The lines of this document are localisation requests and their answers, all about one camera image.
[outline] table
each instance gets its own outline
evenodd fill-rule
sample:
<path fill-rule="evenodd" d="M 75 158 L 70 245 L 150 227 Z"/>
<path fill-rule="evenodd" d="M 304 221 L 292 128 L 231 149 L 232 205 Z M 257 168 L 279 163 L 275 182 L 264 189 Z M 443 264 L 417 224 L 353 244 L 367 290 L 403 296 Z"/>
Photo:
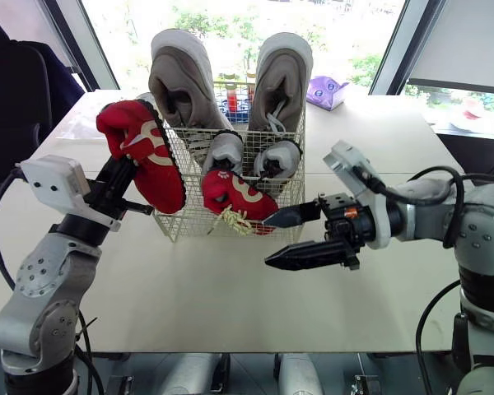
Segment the table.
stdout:
<path fill-rule="evenodd" d="M 120 97 L 119 91 L 86 94 L 34 156 L 73 157 L 87 177 L 95 177 L 108 157 L 105 143 L 57 137 L 77 113 L 94 117 L 100 101 Z M 367 96 L 331 113 L 308 105 L 306 136 L 307 199 L 320 191 L 347 191 L 321 161 L 339 138 L 362 149 L 387 184 L 402 183 L 436 163 L 460 169 L 400 97 Z M 134 187 L 126 198 L 144 202 Z M 11 186 L 0 206 L 0 247 L 11 273 L 61 219 L 38 203 L 27 185 Z M 323 234 L 322 221 L 316 221 L 304 227 L 301 238 L 320 240 Z M 99 317 L 89 328 L 93 349 L 413 351 L 424 307 L 458 278 L 453 252 L 428 240 L 393 240 L 384 250 L 363 249 L 356 272 L 339 265 L 302 272 L 265 266 L 263 258 L 283 245 L 217 237 L 172 244 L 152 218 L 129 212 L 121 230 L 102 245 L 96 279 L 82 300 L 86 319 Z M 0 277 L 0 308 L 9 295 Z M 428 319 L 423 347 L 450 348 L 458 309 L 459 292 L 451 292 Z"/>

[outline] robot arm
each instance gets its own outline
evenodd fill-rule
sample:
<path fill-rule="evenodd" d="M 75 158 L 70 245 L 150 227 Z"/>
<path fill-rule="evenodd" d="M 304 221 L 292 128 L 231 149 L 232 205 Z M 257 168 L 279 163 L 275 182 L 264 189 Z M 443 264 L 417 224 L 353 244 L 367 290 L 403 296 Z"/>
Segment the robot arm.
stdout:
<path fill-rule="evenodd" d="M 270 216 L 265 225 L 288 227 L 319 219 L 323 212 L 326 232 L 324 242 L 287 246 L 265 262 L 287 270 L 335 263 L 356 269 L 357 253 L 365 244 L 377 249 L 391 237 L 443 241 L 452 234 L 461 280 L 453 355 L 465 373 L 472 371 L 459 393 L 494 394 L 494 184 L 466 194 L 462 185 L 451 188 L 450 182 L 437 179 L 386 188 L 364 156 L 345 142 L 335 145 L 324 161 L 355 197 L 319 195 Z"/>
<path fill-rule="evenodd" d="M 123 199 L 136 166 L 110 159 L 96 180 L 74 160 L 46 156 L 21 169 L 35 196 L 65 214 L 16 274 L 11 299 L 0 312 L 0 348 L 8 393 L 74 393 L 75 327 L 81 299 L 96 274 L 99 246 L 117 231 L 127 210 L 152 207 Z"/>

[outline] wire basket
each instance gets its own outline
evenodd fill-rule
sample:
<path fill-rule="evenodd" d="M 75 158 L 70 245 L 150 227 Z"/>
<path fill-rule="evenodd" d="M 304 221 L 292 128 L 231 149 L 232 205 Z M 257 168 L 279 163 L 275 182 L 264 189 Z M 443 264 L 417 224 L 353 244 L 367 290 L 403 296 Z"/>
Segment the wire basket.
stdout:
<path fill-rule="evenodd" d="M 241 135 L 244 142 L 244 173 L 242 178 L 249 184 L 264 191 L 282 190 L 276 201 L 279 207 L 287 207 L 300 204 L 305 201 L 305 178 L 304 178 L 304 156 L 295 175 L 290 179 L 272 179 L 272 182 L 248 174 L 253 169 L 256 155 L 274 143 L 277 139 L 288 139 L 304 151 L 305 113 L 302 113 L 298 128 L 295 132 L 286 132 L 278 137 L 272 132 L 247 131 L 249 122 L 250 104 L 254 84 L 239 82 L 215 82 L 215 95 L 218 107 L 231 121 L 233 128 Z M 235 105 L 229 102 L 235 98 Z M 201 167 L 195 159 L 194 152 L 189 152 L 188 141 L 194 138 L 204 141 L 205 146 L 210 146 L 212 139 L 219 130 L 211 129 L 183 129 L 171 128 L 165 123 L 165 130 L 170 140 L 170 147 L 174 153 L 177 165 L 182 174 L 186 188 L 186 204 L 183 209 L 175 214 L 167 215 L 159 211 L 154 212 L 154 218 L 163 233 L 175 242 L 180 236 L 236 236 L 236 237 L 264 237 L 284 239 L 289 243 L 296 242 L 300 237 L 301 226 L 287 229 L 274 229 L 267 235 L 240 235 L 229 227 L 224 221 L 217 221 L 217 215 L 203 206 L 203 195 L 201 191 Z"/>

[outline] chair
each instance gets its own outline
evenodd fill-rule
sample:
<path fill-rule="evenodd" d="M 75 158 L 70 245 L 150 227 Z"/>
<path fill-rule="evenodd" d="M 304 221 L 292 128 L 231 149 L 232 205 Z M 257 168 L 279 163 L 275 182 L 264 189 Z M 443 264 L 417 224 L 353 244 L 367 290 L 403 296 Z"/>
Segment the chair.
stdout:
<path fill-rule="evenodd" d="M 16 162 L 32 155 L 51 128 L 42 56 L 0 34 L 0 184 Z"/>

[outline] red slipper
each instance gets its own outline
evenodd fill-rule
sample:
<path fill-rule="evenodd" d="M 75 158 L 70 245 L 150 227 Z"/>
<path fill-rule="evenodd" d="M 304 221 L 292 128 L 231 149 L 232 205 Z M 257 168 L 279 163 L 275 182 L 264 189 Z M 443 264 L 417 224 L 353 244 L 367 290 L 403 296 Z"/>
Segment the red slipper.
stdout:
<path fill-rule="evenodd" d="M 185 188 L 157 112 L 145 100 L 125 100 L 97 115 L 112 156 L 130 155 L 138 164 L 135 184 L 157 210 L 173 214 L 185 204 Z"/>
<path fill-rule="evenodd" d="M 248 185 L 241 177 L 227 170 L 209 171 L 201 185 L 203 205 L 220 214 L 231 205 L 231 210 L 246 212 L 245 219 L 262 221 L 278 210 L 272 197 Z M 255 233 L 265 235 L 272 227 L 255 224 Z"/>

